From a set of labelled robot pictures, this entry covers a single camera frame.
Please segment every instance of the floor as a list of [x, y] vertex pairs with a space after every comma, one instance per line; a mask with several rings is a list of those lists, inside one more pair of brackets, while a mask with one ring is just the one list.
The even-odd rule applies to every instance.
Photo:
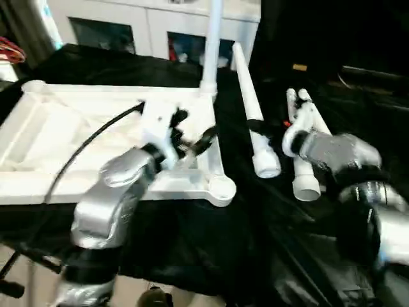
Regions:
[[[0, 267], [4, 265], [11, 254], [11, 249], [0, 246]], [[0, 294], [1, 307], [45, 307], [50, 306], [50, 302], [52, 302], [53, 294], [58, 284], [58, 275], [22, 256], [8, 273], [7, 280], [21, 283], [26, 286], [26, 291], [20, 299], [13, 299]], [[117, 279], [111, 306], [134, 307], [139, 296], [153, 285], [172, 294], [174, 307], [224, 306], [224, 303], [218, 297], [195, 294], [176, 287], [124, 276], [120, 276]]]

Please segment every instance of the table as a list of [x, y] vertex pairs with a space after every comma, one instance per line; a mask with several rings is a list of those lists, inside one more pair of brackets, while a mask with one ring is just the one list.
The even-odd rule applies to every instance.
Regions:
[[[199, 67], [186, 63], [66, 45], [29, 79], [60, 84], [198, 87], [200, 76]], [[19, 86], [25, 81], [0, 93], [1, 121], [18, 101]], [[291, 82], [257, 85], [268, 121], [280, 124], [286, 118], [285, 91]], [[324, 196], [314, 203], [297, 202], [291, 188], [292, 161], [279, 151], [280, 177], [263, 180], [254, 174], [236, 74], [219, 70], [218, 85], [215, 114], [220, 148], [226, 175], [238, 187], [236, 197], [229, 206], [218, 209], [206, 201], [142, 201], [128, 234], [121, 274], [219, 294], [239, 304], [328, 299], [336, 305], [340, 300], [352, 302], [363, 297], [376, 300], [369, 277], [337, 252], [331, 216], [334, 202]], [[311, 85], [308, 90], [330, 130], [354, 133], [377, 146], [392, 179], [409, 191], [409, 163], [401, 148], [405, 136], [397, 133], [407, 128], [407, 102], [326, 84]], [[280, 142], [280, 138], [273, 140], [275, 146]], [[54, 219], [36, 248], [62, 259], [70, 256], [74, 207], [49, 205], [49, 210], [55, 211]], [[36, 205], [0, 207], [0, 234], [13, 240], [24, 238], [37, 209]], [[313, 285], [304, 279], [297, 264], [313, 275]]]

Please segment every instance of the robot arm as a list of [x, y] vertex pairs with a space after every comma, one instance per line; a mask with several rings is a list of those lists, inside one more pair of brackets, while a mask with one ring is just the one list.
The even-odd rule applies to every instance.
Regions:
[[331, 172], [339, 188], [340, 252], [378, 269], [386, 262], [409, 265], [408, 205], [382, 173], [377, 149], [351, 134], [291, 129], [284, 135], [291, 153]]
[[109, 161], [75, 208], [76, 257], [63, 271], [54, 306], [104, 306], [111, 298], [132, 213], [164, 157], [153, 145]]

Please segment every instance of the white pvc pipe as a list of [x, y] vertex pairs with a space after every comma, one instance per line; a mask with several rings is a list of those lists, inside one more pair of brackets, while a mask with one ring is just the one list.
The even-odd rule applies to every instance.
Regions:
[[[248, 120], [264, 120], [258, 103], [256, 91], [253, 87], [249, 68], [244, 58], [242, 46], [233, 45], [236, 60], [238, 80], [242, 91], [245, 115]], [[253, 165], [258, 177], [272, 178], [280, 175], [281, 165], [278, 156], [268, 145], [268, 139], [258, 133], [250, 131], [251, 143], [254, 151]]]
[[223, 15], [223, 0], [212, 0], [210, 20], [204, 52], [203, 76], [200, 89], [206, 93], [217, 92], [217, 62], [219, 61], [220, 25]]
[[[298, 91], [298, 96], [303, 100], [308, 100], [312, 102], [311, 97], [305, 88], [302, 88], [300, 91]], [[314, 110], [313, 123], [314, 130], [331, 135], [330, 129], [328, 129], [327, 124], [325, 123], [315, 104], [313, 104], [313, 110]]]
[[[287, 107], [288, 118], [291, 123], [295, 121], [297, 113], [297, 109], [295, 107], [296, 99], [297, 94], [295, 93], [295, 90], [289, 88], [287, 90]], [[298, 112], [298, 115], [304, 114], [312, 116], [314, 113], [304, 112], [304, 110], [300, 110], [300, 112]], [[314, 176], [311, 163], [304, 161], [300, 157], [294, 157], [293, 193], [294, 197], [300, 201], [314, 201], [321, 196], [320, 183]]]

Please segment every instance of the white tray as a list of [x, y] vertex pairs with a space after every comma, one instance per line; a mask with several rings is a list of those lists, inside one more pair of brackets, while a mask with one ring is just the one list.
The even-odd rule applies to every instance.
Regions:
[[[167, 101], [189, 112], [179, 128], [195, 141], [215, 125], [213, 99], [195, 88], [83, 86], [30, 81], [0, 127], [0, 205], [41, 203], [56, 173], [73, 151], [101, 125], [140, 101]], [[78, 202], [109, 159], [143, 146], [138, 114], [103, 132], [80, 154], [60, 181], [53, 203]], [[190, 169], [158, 174], [145, 200], [206, 199], [218, 207], [230, 203], [234, 182], [224, 175], [219, 142]]]

